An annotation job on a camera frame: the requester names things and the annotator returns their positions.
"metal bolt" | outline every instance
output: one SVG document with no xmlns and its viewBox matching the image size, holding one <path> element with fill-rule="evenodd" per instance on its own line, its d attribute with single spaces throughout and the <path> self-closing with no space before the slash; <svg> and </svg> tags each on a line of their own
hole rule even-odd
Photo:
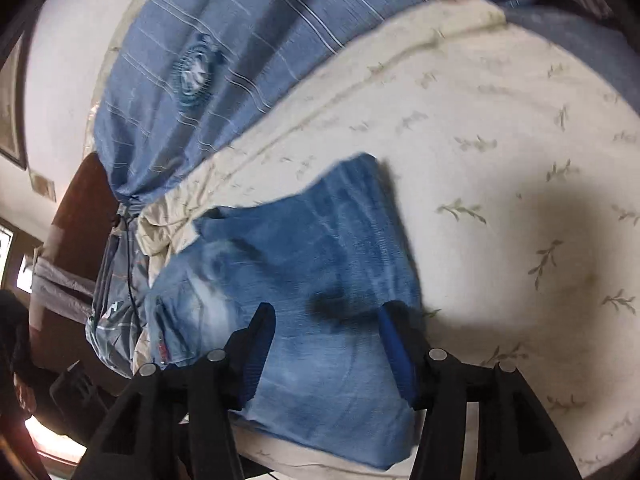
<svg viewBox="0 0 640 480">
<path fill-rule="evenodd" d="M 507 372 L 508 374 L 512 374 L 516 371 L 516 365 L 513 364 L 512 361 L 500 361 L 499 366 L 500 370 Z"/>
<path fill-rule="evenodd" d="M 434 361 L 444 361 L 447 358 L 447 353 L 442 348 L 432 348 L 429 350 L 429 357 Z"/>
<path fill-rule="evenodd" d="M 146 365 L 142 365 L 140 367 L 140 375 L 143 377 L 149 377 L 149 375 L 153 375 L 156 373 L 156 365 L 153 363 L 147 363 Z"/>
<path fill-rule="evenodd" d="M 212 363 L 223 361 L 225 357 L 226 357 L 226 352 L 224 350 L 221 350 L 220 348 L 212 350 L 207 354 L 207 359 Z"/>
</svg>

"black cable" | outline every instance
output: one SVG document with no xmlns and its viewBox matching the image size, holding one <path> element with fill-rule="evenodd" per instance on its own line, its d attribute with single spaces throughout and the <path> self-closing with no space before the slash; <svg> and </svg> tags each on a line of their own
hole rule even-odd
<svg viewBox="0 0 640 480">
<path fill-rule="evenodd" d="M 125 216 L 122 219 L 122 221 L 124 222 L 124 232 L 127 244 L 127 288 L 129 289 L 129 299 L 131 300 L 131 307 L 133 308 L 133 321 L 136 324 L 136 329 L 138 329 L 138 336 L 140 336 L 140 334 L 142 333 L 142 327 L 140 326 L 140 316 L 138 315 L 138 308 L 136 307 L 136 301 L 133 298 L 133 291 L 131 290 L 133 271 L 131 267 L 131 254 L 129 245 L 129 224 L 133 221 L 133 218 L 127 218 L 128 216 Z"/>
</svg>

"bed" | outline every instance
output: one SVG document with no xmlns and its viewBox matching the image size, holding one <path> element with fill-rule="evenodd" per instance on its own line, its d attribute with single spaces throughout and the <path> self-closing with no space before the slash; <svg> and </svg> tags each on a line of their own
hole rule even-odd
<svg viewBox="0 0 640 480">
<path fill-rule="evenodd" d="M 105 78 L 144 1 L 114 38 Z M 484 0 L 409 8 L 247 120 L 228 147 L 190 159 L 178 184 L 134 204 L 150 282 L 194 243 L 192 221 L 210 208 L 295 194 L 338 160 L 372 153 L 394 184 L 430 341 L 474 364 L 516 361 L 587 476 L 638 440 L 629 371 L 639 73 L 621 34 L 557 9 Z M 114 159 L 104 161 L 121 198 L 130 183 L 117 184 Z M 148 358 L 140 342 L 138 363 Z M 476 425 L 471 409 L 464 478 Z M 413 461 L 381 472 L 234 431 L 243 454 L 294 478 L 404 478 Z"/>
</svg>

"jeans pocket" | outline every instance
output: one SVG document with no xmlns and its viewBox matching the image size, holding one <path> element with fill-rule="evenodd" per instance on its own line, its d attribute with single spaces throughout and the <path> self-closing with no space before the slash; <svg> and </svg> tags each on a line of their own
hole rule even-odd
<svg viewBox="0 0 640 480">
<path fill-rule="evenodd" d="M 156 309 L 150 327 L 153 330 L 152 341 L 156 342 L 152 352 L 157 355 L 160 364 L 180 365 L 196 357 L 198 343 L 188 337 L 192 331 L 176 319 L 173 311 L 161 298 L 156 298 Z"/>
</svg>

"window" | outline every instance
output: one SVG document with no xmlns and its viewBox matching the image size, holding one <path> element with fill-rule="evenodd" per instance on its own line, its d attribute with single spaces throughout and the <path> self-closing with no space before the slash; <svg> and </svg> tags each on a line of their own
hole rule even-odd
<svg viewBox="0 0 640 480">
<path fill-rule="evenodd" d="M 20 264 L 20 272 L 18 272 L 18 279 L 15 281 L 15 285 L 21 288 L 24 292 L 31 294 L 31 280 L 33 279 L 33 271 L 31 264 L 28 262 L 27 257 L 22 257 L 22 263 Z"/>
<path fill-rule="evenodd" d="M 26 420 L 24 425 L 40 453 L 77 464 L 86 451 L 84 446 L 80 446 L 68 436 L 55 434 L 45 428 L 34 416 Z"/>
<path fill-rule="evenodd" d="M 2 283 L 4 267 L 6 265 L 6 259 L 9 256 L 9 248 L 11 247 L 11 241 L 13 239 L 14 233 L 0 225 L 0 283 Z"/>
</svg>

